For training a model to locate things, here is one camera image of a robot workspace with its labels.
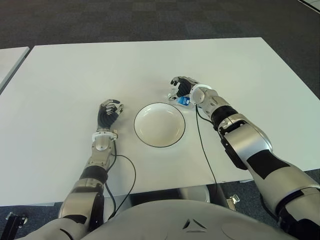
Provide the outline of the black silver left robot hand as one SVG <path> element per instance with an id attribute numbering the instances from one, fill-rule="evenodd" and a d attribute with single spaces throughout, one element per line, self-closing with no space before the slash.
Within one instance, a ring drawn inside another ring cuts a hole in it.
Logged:
<path id="1" fill-rule="evenodd" d="M 110 130 L 113 123 L 123 112 L 124 105 L 119 100 L 108 99 L 99 105 L 97 115 L 97 132 Z"/>

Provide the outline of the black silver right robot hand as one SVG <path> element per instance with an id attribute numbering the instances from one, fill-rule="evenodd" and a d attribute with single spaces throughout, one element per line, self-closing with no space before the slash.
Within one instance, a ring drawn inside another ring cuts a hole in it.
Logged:
<path id="1" fill-rule="evenodd" d="M 186 76 L 176 76 L 171 81 L 170 84 L 173 86 L 178 86 L 177 92 L 169 96 L 168 100 L 173 101 L 180 97 L 184 97 L 190 94 L 193 86 L 197 85 L 199 82 L 191 77 Z"/>

